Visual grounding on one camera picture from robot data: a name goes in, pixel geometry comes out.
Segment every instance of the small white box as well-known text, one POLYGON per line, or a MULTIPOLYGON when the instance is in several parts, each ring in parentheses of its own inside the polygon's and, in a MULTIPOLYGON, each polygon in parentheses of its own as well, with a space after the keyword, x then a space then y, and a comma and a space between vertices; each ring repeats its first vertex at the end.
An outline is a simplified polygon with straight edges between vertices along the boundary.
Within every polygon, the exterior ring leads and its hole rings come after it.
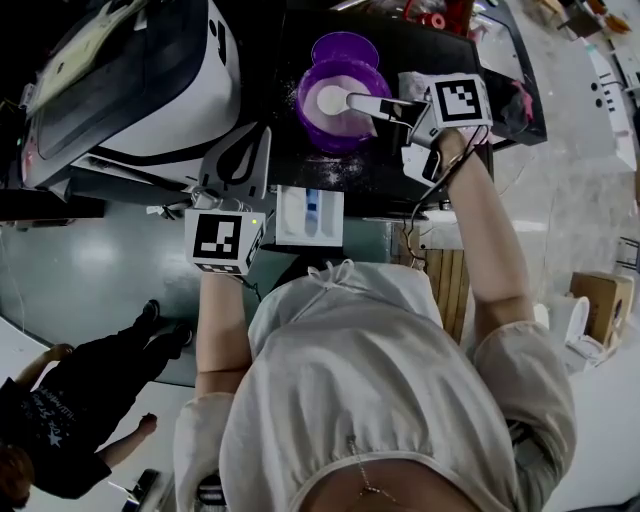
POLYGON ((265 233, 264 213, 185 212, 187 260, 204 272, 246 275, 265 233))
POLYGON ((344 194, 278 186, 277 245, 341 247, 344 194))

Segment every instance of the purple cup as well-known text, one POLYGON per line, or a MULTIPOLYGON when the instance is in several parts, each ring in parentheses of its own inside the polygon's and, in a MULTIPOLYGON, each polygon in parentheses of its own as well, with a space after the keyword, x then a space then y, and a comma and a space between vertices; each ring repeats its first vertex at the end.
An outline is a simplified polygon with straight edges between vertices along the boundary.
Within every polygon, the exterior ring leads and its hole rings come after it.
POLYGON ((362 142, 373 137, 373 133, 367 132, 358 136, 346 137, 331 135, 317 128, 304 115, 302 108, 307 99, 309 90, 320 80, 334 76, 346 75, 355 78, 369 89, 372 96, 383 98, 391 97, 389 85, 372 66, 357 60, 325 60, 309 69, 300 80, 296 98, 296 113, 300 122, 307 130, 309 138, 314 146, 327 153, 349 153, 355 150, 362 142))
POLYGON ((313 45, 311 59, 314 64, 325 60, 359 60, 378 69, 378 50, 368 39, 353 32, 332 32, 322 36, 313 45))

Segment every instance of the sneaker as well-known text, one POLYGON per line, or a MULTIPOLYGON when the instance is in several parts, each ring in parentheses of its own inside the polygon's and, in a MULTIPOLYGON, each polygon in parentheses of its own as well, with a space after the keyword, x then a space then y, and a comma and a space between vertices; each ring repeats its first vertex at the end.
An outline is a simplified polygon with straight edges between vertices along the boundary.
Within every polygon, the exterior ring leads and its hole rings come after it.
POLYGON ((188 347, 193 341, 193 329, 191 329, 189 324, 185 322, 178 323, 173 328, 173 334, 175 334, 182 341, 183 347, 188 347))
POLYGON ((155 299, 148 301, 142 308, 142 315, 140 316, 152 324, 155 323, 160 318, 160 304, 158 301, 155 299))

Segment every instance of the hand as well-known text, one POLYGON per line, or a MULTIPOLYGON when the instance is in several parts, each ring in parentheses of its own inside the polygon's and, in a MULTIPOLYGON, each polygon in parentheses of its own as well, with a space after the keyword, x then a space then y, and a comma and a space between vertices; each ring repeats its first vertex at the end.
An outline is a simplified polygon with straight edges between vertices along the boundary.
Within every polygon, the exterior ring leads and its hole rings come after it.
POLYGON ((63 343, 62 345, 55 345, 47 351, 47 357, 50 361, 62 361, 65 357, 71 355, 73 347, 63 343))
POLYGON ((158 418, 155 414, 145 414, 138 424, 138 432, 145 437, 153 434, 158 428, 158 418))

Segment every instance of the white blouse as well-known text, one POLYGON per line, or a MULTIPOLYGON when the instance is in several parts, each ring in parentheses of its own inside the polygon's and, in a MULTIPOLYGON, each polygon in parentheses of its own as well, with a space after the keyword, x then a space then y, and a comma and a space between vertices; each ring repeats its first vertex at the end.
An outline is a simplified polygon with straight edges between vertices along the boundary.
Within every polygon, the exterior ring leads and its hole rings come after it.
POLYGON ((549 332, 504 326, 472 360, 444 332, 429 280, 345 262, 272 292, 249 330, 237 393, 189 402, 176 425, 179 512, 218 472, 231 512, 299 510, 323 477, 415 461, 482 511, 538 511, 569 467, 575 419, 549 332))

